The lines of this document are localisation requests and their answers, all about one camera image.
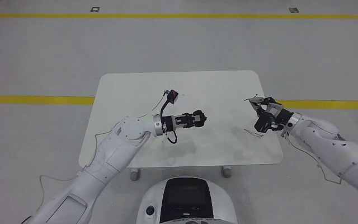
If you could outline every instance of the black screen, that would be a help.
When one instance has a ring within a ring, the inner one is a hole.
[[[205,204],[205,191],[198,186],[178,186],[168,193],[168,204]]]

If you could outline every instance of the gray floor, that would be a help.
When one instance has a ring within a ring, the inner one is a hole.
[[[21,1],[0,13],[357,13],[355,1]],[[94,96],[106,73],[250,69],[277,99],[358,100],[358,21],[0,19],[0,95]],[[300,110],[356,140],[358,111]],[[0,219],[20,223],[40,203],[40,174],[75,175],[90,106],[0,105]],[[323,180],[314,161],[281,140],[278,165],[144,169],[120,174],[91,223],[134,223],[145,191],[192,175],[228,191],[239,223],[356,223],[358,193]],[[330,178],[336,177],[328,172]],[[69,183],[45,180],[45,201]]]

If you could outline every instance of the white robot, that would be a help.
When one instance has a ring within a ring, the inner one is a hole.
[[[166,105],[174,104],[178,96],[174,90],[166,94],[161,114],[152,116],[149,123],[131,117],[118,122],[98,146],[92,162],[65,191],[31,217],[29,223],[89,223],[100,193],[130,164],[150,135],[156,137],[170,131],[175,133],[179,127],[204,125],[206,117],[200,110],[163,117]],[[271,97],[254,97],[249,102],[259,117],[255,124],[258,132],[284,129],[341,179],[358,188],[358,144],[344,140],[333,124],[291,113]],[[161,181],[146,192],[136,223],[230,224],[237,223],[237,217],[223,188],[204,179],[179,177]]]

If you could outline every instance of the table caster wheel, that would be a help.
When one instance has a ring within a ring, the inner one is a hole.
[[[222,166],[222,176],[225,178],[231,177],[231,166]]]
[[[140,169],[133,168],[130,170],[130,180],[137,181],[140,178]]]

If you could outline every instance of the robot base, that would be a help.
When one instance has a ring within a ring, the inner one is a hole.
[[[170,178],[152,186],[140,203],[136,224],[159,224],[186,218],[237,223],[233,203],[223,188],[187,176]]]

